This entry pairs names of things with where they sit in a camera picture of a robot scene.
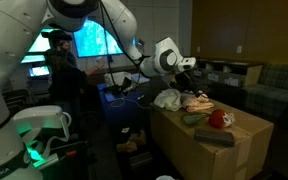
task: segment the wall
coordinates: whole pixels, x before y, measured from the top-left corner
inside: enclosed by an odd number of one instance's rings
[[[192,19],[194,56],[288,63],[287,0],[194,0]]]
[[[155,43],[165,37],[171,37],[179,46],[179,0],[122,0],[121,2],[128,7],[137,20],[136,38],[145,41],[144,51],[142,51],[144,55],[152,55],[155,52]],[[72,52],[76,54],[74,42],[72,42]],[[77,58],[77,66],[81,70],[95,65],[95,58]],[[113,56],[110,65],[121,70],[135,68],[124,55]],[[20,64],[10,77],[14,89],[26,88],[30,66],[30,64]]]

